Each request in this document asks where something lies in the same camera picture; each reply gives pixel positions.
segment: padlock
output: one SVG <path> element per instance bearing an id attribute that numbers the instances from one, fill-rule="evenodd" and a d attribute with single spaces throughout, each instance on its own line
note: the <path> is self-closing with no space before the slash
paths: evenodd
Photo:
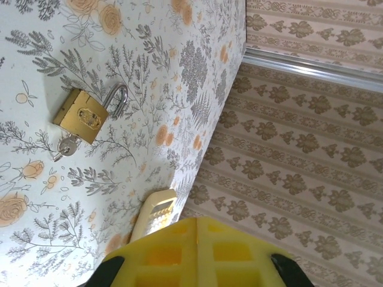
<path id="1" fill-rule="evenodd" d="M 123 83 L 118 83 L 111 89 L 102 105 L 86 91 L 73 89 L 55 116 L 53 123 L 88 144 L 92 144 L 109 116 L 107 107 L 120 89 L 123 91 L 123 96 L 112 114 L 114 118 L 117 118 L 123 112 L 128 100 L 127 86 Z"/>

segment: yellow plastic object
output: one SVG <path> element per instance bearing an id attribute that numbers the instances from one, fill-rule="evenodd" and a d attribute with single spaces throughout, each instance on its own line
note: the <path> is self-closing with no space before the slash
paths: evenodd
<path id="1" fill-rule="evenodd" d="M 270 256 L 289 254 L 211 218 L 189 218 L 126 245 L 111 287 L 285 287 Z"/>
<path id="2" fill-rule="evenodd" d="M 130 242 L 167 227 L 177 195 L 174 190 L 163 190 L 148 196 L 134 226 Z"/>

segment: small silver key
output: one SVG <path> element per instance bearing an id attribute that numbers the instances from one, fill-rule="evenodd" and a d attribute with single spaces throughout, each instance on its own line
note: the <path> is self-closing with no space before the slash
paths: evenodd
<path id="1" fill-rule="evenodd" d="M 59 142 L 57 149 L 59 153 L 53 157 L 53 161 L 59 161 L 62 157 L 70 157 L 77 150 L 77 141 L 78 137 L 70 135 L 67 138 L 62 139 Z"/>

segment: fern print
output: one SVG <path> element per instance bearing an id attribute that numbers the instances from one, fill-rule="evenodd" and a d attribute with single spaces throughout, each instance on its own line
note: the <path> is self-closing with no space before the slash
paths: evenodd
<path id="1" fill-rule="evenodd" d="M 24 228 L 23 231 L 15 231 L 11 240 L 18 247 L 12 247 L 7 252 L 12 257 L 11 262 L 16 262 L 31 251 L 36 252 L 35 261 L 28 268 L 29 271 L 45 276 L 48 272 L 61 268 L 65 260 L 76 249 L 83 249 L 80 243 L 83 240 L 83 226 L 81 219 L 84 209 L 80 202 L 70 204 L 62 209 L 58 218 L 53 213 L 42 219 L 34 219 L 34 230 Z"/>
<path id="2" fill-rule="evenodd" d="M 193 121 L 197 129 L 208 123 L 211 110 L 211 104 L 207 92 L 202 94 L 200 98 L 191 106 Z"/>
<path id="3" fill-rule="evenodd" d="M 14 121 L 0 123 L 0 142 L 10 145 L 15 142 L 13 152 L 22 154 L 35 154 L 37 151 L 53 152 L 52 144 L 49 142 L 48 134 L 42 130 L 35 132 L 35 139 L 27 137 L 26 133 L 16 126 Z"/>
<path id="4" fill-rule="evenodd" d="M 12 0 L 1 0 L 0 4 L 10 5 Z M 38 18 L 42 21 L 52 19 L 56 10 L 60 7 L 59 0 L 15 0 L 15 7 L 20 14 L 27 14 L 34 10 L 37 3 Z"/>
<path id="5" fill-rule="evenodd" d="M 93 156 L 97 150 L 102 149 L 100 159 L 104 161 L 107 156 L 118 153 L 115 158 L 113 165 L 119 164 L 121 161 L 132 159 L 137 165 L 136 159 L 130 151 L 130 133 L 123 130 L 122 135 L 117 137 L 117 129 L 113 128 L 112 125 L 108 127 L 108 137 L 106 139 L 99 138 L 95 139 L 90 149 L 86 151 L 87 157 Z"/>
<path id="6" fill-rule="evenodd" d="M 21 48 L 17 50 L 20 54 L 35 56 L 32 63 L 38 67 L 38 72 L 48 77 L 60 76 L 63 90 L 71 91 L 73 88 L 80 88 L 100 100 L 105 97 L 104 82 L 99 79 L 94 69 L 91 71 L 85 69 L 84 61 L 76 49 L 68 50 L 68 52 L 60 51 L 64 56 L 64 61 L 60 61 L 52 56 L 52 44 L 41 32 L 33 31 L 26 34 L 20 30 L 12 30 L 11 36 L 5 39 L 18 45 Z"/>
<path id="7" fill-rule="evenodd" d="M 1 69 L 2 65 L 4 64 L 4 61 L 5 61 L 5 57 L 1 57 L 0 58 L 0 69 Z"/>

